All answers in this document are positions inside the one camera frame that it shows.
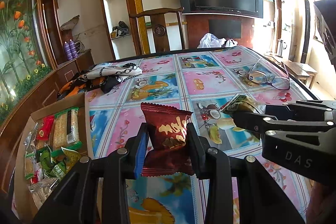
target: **cardboard box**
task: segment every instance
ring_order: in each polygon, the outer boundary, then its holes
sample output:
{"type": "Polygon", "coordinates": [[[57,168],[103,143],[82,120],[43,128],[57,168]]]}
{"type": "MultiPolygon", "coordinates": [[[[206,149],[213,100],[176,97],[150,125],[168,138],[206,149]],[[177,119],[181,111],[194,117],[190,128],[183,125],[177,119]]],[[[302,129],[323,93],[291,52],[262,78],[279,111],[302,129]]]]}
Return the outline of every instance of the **cardboard box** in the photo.
{"type": "Polygon", "coordinates": [[[63,100],[55,102],[49,106],[41,108],[38,111],[32,113],[22,133],[22,138],[20,140],[16,157],[16,166],[14,174],[14,194],[16,200],[16,209],[19,218],[23,221],[23,223],[31,223],[32,219],[37,213],[37,208],[33,201],[32,195],[28,190],[29,180],[25,180],[24,156],[26,147],[24,145],[24,141],[28,136],[29,132],[33,130],[36,122],[40,122],[44,117],[48,115],[56,114],[64,109],[73,106],[79,107],[78,133],[79,133],[79,139],[83,143],[82,148],[78,150],[78,152],[86,154],[93,159],[93,149],[92,149],[91,131],[90,131],[89,103],[85,99],[84,92],[68,98],[64,98],[63,100]]]}

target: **wall mural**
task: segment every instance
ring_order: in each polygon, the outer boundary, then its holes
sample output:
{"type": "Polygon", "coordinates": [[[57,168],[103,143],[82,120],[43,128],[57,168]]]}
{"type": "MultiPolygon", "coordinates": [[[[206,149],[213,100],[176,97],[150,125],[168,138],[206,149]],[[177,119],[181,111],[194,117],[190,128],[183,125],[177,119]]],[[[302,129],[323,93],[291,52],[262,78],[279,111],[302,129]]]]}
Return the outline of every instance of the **wall mural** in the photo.
{"type": "Polygon", "coordinates": [[[0,0],[0,125],[51,69],[41,62],[32,0],[0,0]]]}

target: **purple spray can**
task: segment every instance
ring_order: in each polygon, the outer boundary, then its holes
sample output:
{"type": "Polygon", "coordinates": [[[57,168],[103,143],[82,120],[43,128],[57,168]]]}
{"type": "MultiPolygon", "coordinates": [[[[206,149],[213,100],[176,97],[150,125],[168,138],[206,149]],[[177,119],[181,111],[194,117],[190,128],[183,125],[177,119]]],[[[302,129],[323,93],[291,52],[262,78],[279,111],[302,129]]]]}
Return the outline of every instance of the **purple spray can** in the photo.
{"type": "Polygon", "coordinates": [[[64,42],[63,46],[64,46],[65,53],[67,54],[68,60],[73,59],[69,43],[64,42]]]}
{"type": "Polygon", "coordinates": [[[76,47],[75,47],[75,44],[72,41],[72,39],[70,39],[70,41],[69,41],[69,46],[70,46],[72,57],[76,58],[77,57],[77,51],[76,51],[76,47]]]}

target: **eyeglasses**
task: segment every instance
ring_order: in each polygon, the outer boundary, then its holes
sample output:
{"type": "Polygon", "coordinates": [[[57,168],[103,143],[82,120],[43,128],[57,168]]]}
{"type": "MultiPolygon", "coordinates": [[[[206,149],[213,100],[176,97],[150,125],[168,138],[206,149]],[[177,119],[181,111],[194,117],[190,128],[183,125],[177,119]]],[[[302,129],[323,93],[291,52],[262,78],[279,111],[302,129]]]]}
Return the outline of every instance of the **eyeglasses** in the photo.
{"type": "Polygon", "coordinates": [[[285,77],[280,77],[276,76],[274,77],[271,81],[268,80],[267,75],[262,72],[257,70],[256,66],[259,64],[261,58],[258,60],[258,62],[250,69],[249,73],[247,74],[247,79],[250,80],[251,82],[259,85],[270,85],[278,90],[289,90],[291,85],[290,85],[290,80],[289,80],[289,74],[287,71],[286,66],[285,70],[287,73],[287,78],[285,77]]]}

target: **thermos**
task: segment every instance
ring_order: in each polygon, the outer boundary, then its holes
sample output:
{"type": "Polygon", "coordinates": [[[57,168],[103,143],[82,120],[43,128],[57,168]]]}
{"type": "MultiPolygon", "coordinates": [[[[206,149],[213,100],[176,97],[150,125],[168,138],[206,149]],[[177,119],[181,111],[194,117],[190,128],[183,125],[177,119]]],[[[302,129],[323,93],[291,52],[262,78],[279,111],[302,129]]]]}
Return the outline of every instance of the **thermos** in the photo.
{"type": "Polygon", "coordinates": [[[286,42],[284,42],[282,39],[278,39],[278,57],[282,57],[282,53],[286,48],[286,42]]]}
{"type": "Polygon", "coordinates": [[[67,42],[64,42],[63,46],[64,46],[65,53],[67,54],[68,60],[73,59],[72,54],[71,54],[70,45],[67,42]]]}
{"type": "Polygon", "coordinates": [[[77,55],[77,51],[76,51],[75,44],[74,44],[74,42],[72,41],[72,39],[70,39],[70,41],[69,41],[69,46],[70,46],[70,50],[71,50],[72,57],[73,57],[73,58],[76,58],[78,55],[77,55]]]}

